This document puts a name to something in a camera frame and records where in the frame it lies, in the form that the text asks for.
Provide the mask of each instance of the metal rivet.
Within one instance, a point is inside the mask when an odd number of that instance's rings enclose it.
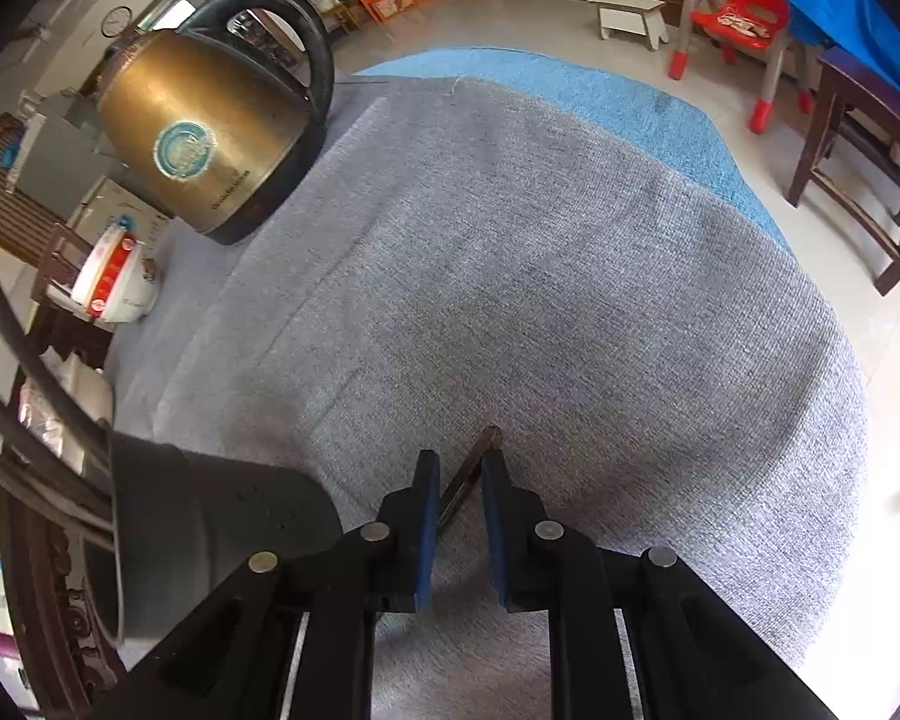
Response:
[[[367,522],[360,528],[364,541],[384,541],[389,536],[389,525],[386,522]]]
[[[533,532],[544,541],[556,541],[563,536],[563,526],[559,522],[553,522],[552,519],[544,519],[536,524]]]
[[[266,572],[274,570],[279,562],[279,557],[276,557],[273,552],[258,552],[256,555],[250,556],[247,565],[254,574],[266,574]]]
[[[670,547],[650,547],[650,562],[660,568],[669,568],[677,562],[677,553]]]

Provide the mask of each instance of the round blue sticker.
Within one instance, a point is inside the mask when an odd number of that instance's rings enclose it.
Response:
[[[210,130],[194,122],[177,122],[156,139],[154,162],[166,177],[186,181],[206,170],[214,146]]]

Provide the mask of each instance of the white tile floor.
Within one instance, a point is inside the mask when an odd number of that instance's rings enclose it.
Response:
[[[516,47],[613,71],[687,100],[716,124],[744,179],[833,305],[864,368],[871,449],[861,536],[845,589],[800,673],[842,720],[889,718],[900,700],[900,284],[885,298],[874,290],[887,257],[822,191],[811,185],[799,209],[783,199],[808,122],[797,112],[796,89],[781,82],[773,122],[756,136],[746,119],[761,66],[727,67],[700,41],[684,79],[672,81],[670,47],[653,53],[635,37],[602,41],[594,7],[566,0],[432,1],[384,28],[344,38],[335,56],[338,69],[350,73],[443,46]],[[845,143],[831,163],[828,172],[869,208],[876,194],[900,204],[900,191]]]

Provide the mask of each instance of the kettle handle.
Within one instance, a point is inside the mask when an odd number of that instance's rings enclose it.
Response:
[[[304,86],[250,43],[227,30],[226,25],[242,10],[268,10],[285,20],[300,36],[310,60],[310,85]],[[319,122],[326,119],[333,98],[333,52],[317,9],[308,0],[210,0],[202,4],[177,29],[180,35],[204,40],[235,53],[284,86],[293,89],[314,108]]]

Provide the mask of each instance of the red chair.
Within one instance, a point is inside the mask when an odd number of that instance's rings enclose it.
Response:
[[[712,13],[697,10],[701,2],[707,2]],[[720,23],[725,16],[740,16],[751,20],[767,30],[766,37],[746,35]],[[776,95],[776,84],[780,80],[780,69],[783,66],[783,52],[793,43],[797,57],[797,85],[799,86],[799,107],[803,113],[813,110],[813,98],[810,95],[810,55],[809,47],[797,41],[787,30],[790,11],[785,0],[727,0],[720,5],[717,0],[684,0],[680,15],[680,34],[677,50],[670,60],[670,78],[676,81],[683,78],[683,70],[687,65],[687,50],[690,47],[690,36],[693,25],[701,25],[710,34],[720,39],[720,48],[724,61],[728,65],[736,63],[736,52],[733,44],[747,46],[759,52],[767,52],[767,71],[763,77],[763,87],[759,100],[754,103],[754,114],[751,115],[749,128],[760,134],[767,127],[770,111],[773,110],[773,98]]]

